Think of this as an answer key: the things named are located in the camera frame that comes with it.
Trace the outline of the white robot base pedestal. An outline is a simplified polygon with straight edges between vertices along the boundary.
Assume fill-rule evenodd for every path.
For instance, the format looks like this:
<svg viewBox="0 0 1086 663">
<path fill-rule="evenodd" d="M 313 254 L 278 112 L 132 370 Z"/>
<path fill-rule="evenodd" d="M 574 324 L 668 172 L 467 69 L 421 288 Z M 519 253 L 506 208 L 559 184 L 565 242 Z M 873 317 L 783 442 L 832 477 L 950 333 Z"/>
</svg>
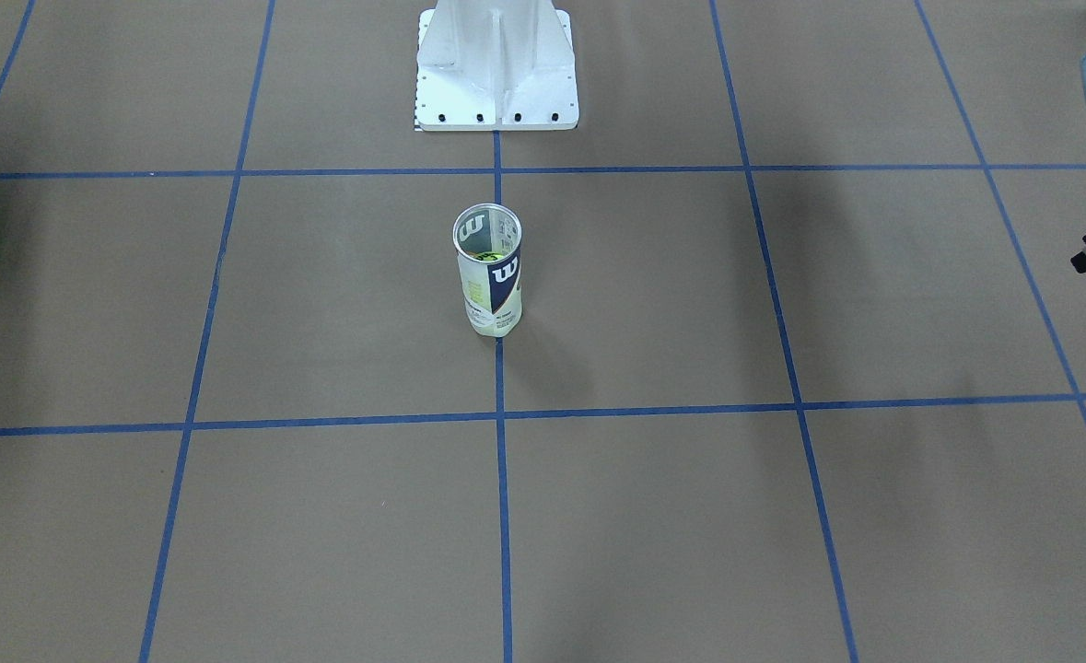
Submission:
<svg viewBox="0 0 1086 663">
<path fill-rule="evenodd" d="M 578 126 L 572 20 L 551 1 L 438 1 L 417 27 L 416 130 Z"/>
</svg>

